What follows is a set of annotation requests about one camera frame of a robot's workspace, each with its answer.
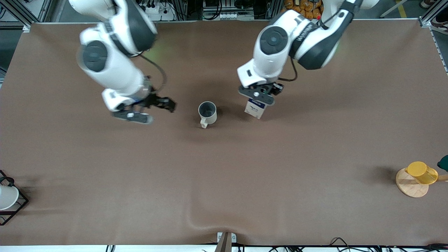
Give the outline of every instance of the white mug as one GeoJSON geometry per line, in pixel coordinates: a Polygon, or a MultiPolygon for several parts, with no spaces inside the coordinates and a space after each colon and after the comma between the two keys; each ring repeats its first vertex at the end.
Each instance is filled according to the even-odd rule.
{"type": "Polygon", "coordinates": [[[199,115],[201,116],[202,128],[207,128],[207,125],[216,122],[218,115],[216,114],[216,105],[211,101],[204,101],[199,105],[199,115]]]}
{"type": "Polygon", "coordinates": [[[19,189],[14,186],[14,179],[10,177],[1,177],[0,182],[8,180],[9,185],[0,185],[0,210],[12,207],[19,198],[19,189]]]}

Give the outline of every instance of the gray floor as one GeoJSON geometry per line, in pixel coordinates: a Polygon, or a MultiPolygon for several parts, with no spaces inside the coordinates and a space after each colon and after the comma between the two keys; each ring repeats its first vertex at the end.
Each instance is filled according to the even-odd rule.
{"type": "MultiPolygon", "coordinates": [[[[408,0],[404,3],[405,17],[419,17],[425,13],[418,3],[420,0],[408,0]]],[[[379,16],[396,4],[395,0],[379,0],[379,3],[369,9],[360,10],[356,18],[379,18],[379,16]]],[[[386,18],[401,18],[398,9],[395,9],[386,18]]],[[[51,15],[52,22],[98,22],[93,17],[83,16],[77,13],[69,4],[68,0],[59,0],[55,12],[51,15]]],[[[21,30],[1,30],[0,27],[0,66],[8,68],[13,52],[17,45],[21,30]]],[[[444,58],[448,59],[448,36],[435,32],[435,38],[439,44],[440,51],[444,58]]]]}

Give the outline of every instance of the black mug handle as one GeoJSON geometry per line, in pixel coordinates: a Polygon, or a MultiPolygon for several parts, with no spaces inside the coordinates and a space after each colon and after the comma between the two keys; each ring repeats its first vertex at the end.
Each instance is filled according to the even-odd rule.
{"type": "Polygon", "coordinates": [[[9,187],[13,187],[14,186],[14,179],[13,178],[10,178],[10,177],[1,177],[0,178],[0,183],[2,183],[3,182],[3,180],[7,180],[8,182],[9,182],[9,187]]]}

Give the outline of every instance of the shoe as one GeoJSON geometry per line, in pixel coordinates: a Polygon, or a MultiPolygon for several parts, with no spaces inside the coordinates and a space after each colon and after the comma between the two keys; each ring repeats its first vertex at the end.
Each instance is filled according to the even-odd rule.
{"type": "Polygon", "coordinates": [[[437,22],[436,18],[431,20],[431,29],[448,35],[448,22],[437,22]]]}
{"type": "Polygon", "coordinates": [[[423,9],[428,9],[431,7],[437,0],[423,0],[418,5],[423,9]]]}

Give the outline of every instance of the mug handle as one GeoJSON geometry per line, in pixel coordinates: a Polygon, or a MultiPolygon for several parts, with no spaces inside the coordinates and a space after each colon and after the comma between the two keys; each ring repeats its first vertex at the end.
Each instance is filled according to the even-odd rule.
{"type": "Polygon", "coordinates": [[[201,119],[201,126],[202,126],[202,128],[204,128],[204,129],[207,128],[207,125],[208,125],[208,123],[206,123],[205,120],[206,120],[205,118],[202,118],[202,119],[201,119]]]}
{"type": "Polygon", "coordinates": [[[9,182],[9,187],[13,187],[14,186],[14,179],[10,178],[10,177],[1,177],[0,178],[0,183],[2,183],[3,180],[7,180],[9,182]]]}

